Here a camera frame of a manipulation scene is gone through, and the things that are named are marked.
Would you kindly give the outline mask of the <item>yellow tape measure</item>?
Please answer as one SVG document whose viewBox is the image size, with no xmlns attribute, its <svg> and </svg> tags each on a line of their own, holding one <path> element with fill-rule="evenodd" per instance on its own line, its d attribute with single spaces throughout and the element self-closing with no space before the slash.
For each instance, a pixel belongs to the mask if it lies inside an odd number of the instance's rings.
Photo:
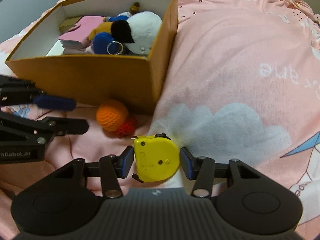
<svg viewBox="0 0 320 240">
<path fill-rule="evenodd" d="M 150 183 L 167 180 L 176 173 L 180 166 L 180 150 L 165 133 L 131 139 L 137 171 L 133 179 Z"/>
</svg>

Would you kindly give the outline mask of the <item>pink card holder wallet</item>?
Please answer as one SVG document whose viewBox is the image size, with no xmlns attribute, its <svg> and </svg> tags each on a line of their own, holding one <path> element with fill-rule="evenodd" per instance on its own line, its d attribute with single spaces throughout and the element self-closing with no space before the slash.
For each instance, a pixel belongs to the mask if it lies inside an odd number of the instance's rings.
<svg viewBox="0 0 320 240">
<path fill-rule="evenodd" d="M 91 31 L 103 23 L 103 16 L 84 16 L 68 31 L 58 37 L 63 48 L 82 49 L 89 44 Z"/>
</svg>

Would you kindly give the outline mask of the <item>blue white doll keychain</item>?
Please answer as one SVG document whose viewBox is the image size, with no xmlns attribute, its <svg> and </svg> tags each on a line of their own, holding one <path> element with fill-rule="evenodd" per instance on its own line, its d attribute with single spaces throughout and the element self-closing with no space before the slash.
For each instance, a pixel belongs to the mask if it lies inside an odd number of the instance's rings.
<svg viewBox="0 0 320 240">
<path fill-rule="evenodd" d="M 121 55 L 126 53 L 125 46 L 122 43 L 115 41 L 112 37 L 111 26 L 118 20 L 127 20 L 139 11 L 140 3 L 135 2 L 131 5 L 129 11 L 122 12 L 116 17 L 105 17 L 103 23 L 93 29 L 88 37 L 89 46 L 92 47 L 94 53 L 107 55 Z"/>
</svg>

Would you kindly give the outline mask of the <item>white plush toy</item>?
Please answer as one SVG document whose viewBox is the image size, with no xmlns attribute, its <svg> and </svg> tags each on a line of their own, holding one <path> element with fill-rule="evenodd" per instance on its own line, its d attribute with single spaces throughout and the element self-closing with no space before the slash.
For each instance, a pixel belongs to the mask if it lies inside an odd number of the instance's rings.
<svg viewBox="0 0 320 240">
<path fill-rule="evenodd" d="M 162 19 L 157 14 L 144 11 L 113 22 L 111 35 L 133 54 L 148 56 L 161 25 Z"/>
</svg>

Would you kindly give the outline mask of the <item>red crochet ball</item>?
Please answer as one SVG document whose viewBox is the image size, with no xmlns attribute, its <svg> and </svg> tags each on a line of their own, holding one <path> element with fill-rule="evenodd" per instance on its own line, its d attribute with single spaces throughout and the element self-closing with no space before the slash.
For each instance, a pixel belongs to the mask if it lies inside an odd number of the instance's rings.
<svg viewBox="0 0 320 240">
<path fill-rule="evenodd" d="M 130 137 L 135 133 L 138 121 L 134 115 L 129 115 L 123 124 L 115 131 L 116 136 L 120 138 Z"/>
</svg>

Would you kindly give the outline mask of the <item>orange crochet ball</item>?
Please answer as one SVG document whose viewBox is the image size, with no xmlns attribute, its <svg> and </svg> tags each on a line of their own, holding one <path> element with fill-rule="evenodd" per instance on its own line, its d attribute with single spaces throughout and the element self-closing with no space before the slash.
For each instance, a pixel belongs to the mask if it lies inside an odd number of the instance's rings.
<svg viewBox="0 0 320 240">
<path fill-rule="evenodd" d="M 127 119 L 128 109 L 118 100 L 108 99 L 96 112 L 98 124 L 108 132 L 115 132 Z"/>
</svg>

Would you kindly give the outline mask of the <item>white flat box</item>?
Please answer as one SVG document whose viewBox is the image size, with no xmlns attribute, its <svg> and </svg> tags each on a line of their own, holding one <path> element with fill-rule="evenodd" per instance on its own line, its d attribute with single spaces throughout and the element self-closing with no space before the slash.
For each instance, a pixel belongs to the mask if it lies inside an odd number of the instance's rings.
<svg viewBox="0 0 320 240">
<path fill-rule="evenodd" d="M 50 51 L 48 51 L 47 56 L 61 56 L 63 55 L 64 48 L 62 46 L 62 43 L 60 40 L 57 40 L 57 42 L 52 46 Z"/>
</svg>

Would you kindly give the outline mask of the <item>small gold box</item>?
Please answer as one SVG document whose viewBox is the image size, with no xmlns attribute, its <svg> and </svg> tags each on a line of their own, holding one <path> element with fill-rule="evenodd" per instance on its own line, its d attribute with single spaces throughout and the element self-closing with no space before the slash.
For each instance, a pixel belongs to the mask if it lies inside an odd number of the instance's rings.
<svg viewBox="0 0 320 240">
<path fill-rule="evenodd" d="M 71 29 L 72 26 L 74 26 L 82 17 L 71 17 L 65 19 L 60 25 L 59 25 L 59 31 L 61 34 L 64 34 L 69 29 Z"/>
</svg>

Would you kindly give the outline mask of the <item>orange cardboard box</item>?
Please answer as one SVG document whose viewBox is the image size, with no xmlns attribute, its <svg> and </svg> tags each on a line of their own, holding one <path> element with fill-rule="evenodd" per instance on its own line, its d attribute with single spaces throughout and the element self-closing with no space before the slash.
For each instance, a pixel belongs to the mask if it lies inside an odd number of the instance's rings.
<svg viewBox="0 0 320 240">
<path fill-rule="evenodd" d="M 66 18 L 111 16 L 134 2 L 163 21 L 148 55 L 49 55 Z M 177 28 L 178 0 L 64 0 L 29 29 L 6 65 L 49 94 L 95 106 L 115 98 L 135 113 L 150 115 L 163 88 Z"/>
</svg>

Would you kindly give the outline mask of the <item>pink patterned bedsheet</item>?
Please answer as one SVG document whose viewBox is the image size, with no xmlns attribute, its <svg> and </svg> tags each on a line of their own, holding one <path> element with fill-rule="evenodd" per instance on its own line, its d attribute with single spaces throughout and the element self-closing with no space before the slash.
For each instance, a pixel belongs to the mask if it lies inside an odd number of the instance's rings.
<svg viewBox="0 0 320 240">
<path fill-rule="evenodd" d="M 194 155 L 237 158 L 303 203 L 319 236 L 319 16 L 302 0 L 178 0 L 162 96 L 137 134 Z"/>
</svg>

